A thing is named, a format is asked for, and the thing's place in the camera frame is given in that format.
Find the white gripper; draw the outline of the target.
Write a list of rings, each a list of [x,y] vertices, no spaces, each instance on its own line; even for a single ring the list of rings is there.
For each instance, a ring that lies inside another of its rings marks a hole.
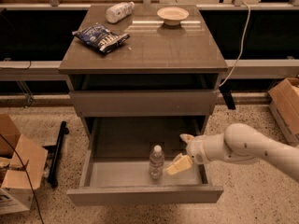
[[[165,168],[168,175],[176,175],[180,172],[188,170],[195,164],[208,164],[210,159],[205,151],[206,136],[198,135],[193,136],[191,134],[182,133],[180,139],[187,143],[186,152],[187,155],[179,153],[171,162],[169,166]]]

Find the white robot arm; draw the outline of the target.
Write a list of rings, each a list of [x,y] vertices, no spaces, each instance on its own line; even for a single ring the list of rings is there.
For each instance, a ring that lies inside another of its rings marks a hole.
[[[178,154],[173,159],[165,169],[168,175],[188,170],[194,164],[212,161],[247,164],[261,159],[299,181],[299,149],[270,139],[247,124],[234,123],[215,135],[183,133],[180,138],[186,143],[186,155]]]

